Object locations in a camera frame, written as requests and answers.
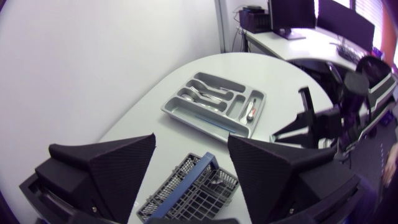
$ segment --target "monitor stand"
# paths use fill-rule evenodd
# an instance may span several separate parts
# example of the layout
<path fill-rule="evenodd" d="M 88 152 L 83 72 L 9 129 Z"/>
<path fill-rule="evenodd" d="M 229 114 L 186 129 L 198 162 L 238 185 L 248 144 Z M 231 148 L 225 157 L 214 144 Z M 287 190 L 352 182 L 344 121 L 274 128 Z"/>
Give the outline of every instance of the monitor stand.
<path fill-rule="evenodd" d="M 292 29 L 279 29 L 279 30 L 274 30 L 274 33 L 287 39 L 287 40 L 300 40 L 300 39 L 305 39 L 301 34 L 292 32 Z"/>

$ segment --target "oval table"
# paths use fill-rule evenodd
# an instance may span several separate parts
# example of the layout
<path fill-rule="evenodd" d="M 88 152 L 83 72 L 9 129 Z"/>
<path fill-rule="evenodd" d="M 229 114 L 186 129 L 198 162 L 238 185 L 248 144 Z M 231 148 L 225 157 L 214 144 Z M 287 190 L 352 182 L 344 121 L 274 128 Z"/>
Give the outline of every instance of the oval table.
<path fill-rule="evenodd" d="M 223 169 L 236 175 L 227 145 L 162 112 L 160 107 L 197 72 L 217 75 L 267 94 L 266 104 L 252 138 L 269 141 L 269 136 L 292 122 L 303 111 L 298 90 L 308 86 L 315 112 L 332 107 L 329 97 L 306 73 L 274 57 L 249 53 L 212 55 L 190 62 L 167 75 L 142 97 L 101 139 L 101 142 L 154 133 L 156 149 L 136 198 L 129 223 L 141 223 L 136 212 L 179 165 L 188 153 L 210 152 Z M 216 216 L 250 223 L 241 187 L 229 206 Z"/>

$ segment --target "window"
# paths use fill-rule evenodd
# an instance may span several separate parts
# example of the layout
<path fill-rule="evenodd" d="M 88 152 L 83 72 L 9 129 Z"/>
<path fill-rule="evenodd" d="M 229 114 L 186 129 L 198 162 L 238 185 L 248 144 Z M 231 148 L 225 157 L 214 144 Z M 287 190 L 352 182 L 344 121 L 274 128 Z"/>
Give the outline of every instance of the window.
<path fill-rule="evenodd" d="M 355 11 L 373 23 L 375 26 L 373 46 L 380 49 L 382 29 L 382 3 L 381 0 L 356 0 Z"/>
<path fill-rule="evenodd" d="M 349 8 L 349 0 L 334 0 L 334 1 L 344 5 L 347 8 Z"/>

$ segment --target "white desk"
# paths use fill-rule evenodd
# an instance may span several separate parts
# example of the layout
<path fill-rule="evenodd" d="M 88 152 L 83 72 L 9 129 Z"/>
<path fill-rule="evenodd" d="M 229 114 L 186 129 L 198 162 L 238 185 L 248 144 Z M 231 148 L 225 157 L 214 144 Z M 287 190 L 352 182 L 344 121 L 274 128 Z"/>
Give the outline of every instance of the white desk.
<path fill-rule="evenodd" d="M 179 121 L 171 119 L 160 110 L 173 93 L 196 72 L 218 75 L 260 89 L 267 94 L 253 139 L 268 141 L 269 135 L 292 122 L 296 113 L 303 111 L 298 90 L 308 86 L 315 111 L 330 108 L 332 103 L 322 88 L 297 67 L 260 54 L 231 53 L 213 55 L 188 63 L 166 76 L 135 104 L 101 139 L 112 141 L 150 133 L 156 135 L 156 149 L 139 190 L 129 223 L 140 223 L 136 212 L 152 195 L 182 159 L 192 152 L 203 156 L 214 154 L 218 164 L 236 175 L 226 144 L 203 134 Z M 250 217 L 241 187 L 232 202 L 224 208 L 219 218 L 237 218 L 240 223 L 250 223 Z"/>
<path fill-rule="evenodd" d="M 349 70 L 355 71 L 356 65 L 340 57 L 333 37 L 322 34 L 314 29 L 293 29 L 303 34 L 306 39 L 287 40 L 273 32 L 253 34 L 245 30 L 247 40 L 265 53 L 286 61 L 301 59 L 332 62 Z"/>

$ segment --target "computer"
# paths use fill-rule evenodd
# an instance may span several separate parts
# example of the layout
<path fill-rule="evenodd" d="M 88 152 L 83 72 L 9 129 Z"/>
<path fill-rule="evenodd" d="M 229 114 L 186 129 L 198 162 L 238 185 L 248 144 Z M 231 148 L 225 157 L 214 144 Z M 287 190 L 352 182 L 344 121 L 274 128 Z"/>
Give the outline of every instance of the computer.
<path fill-rule="evenodd" d="M 292 28 L 315 28 L 314 0 L 269 0 L 271 29 L 287 40 L 304 39 Z"/>
<path fill-rule="evenodd" d="M 319 0 L 317 26 L 354 42 L 367 52 L 372 51 L 375 26 L 338 2 Z"/>

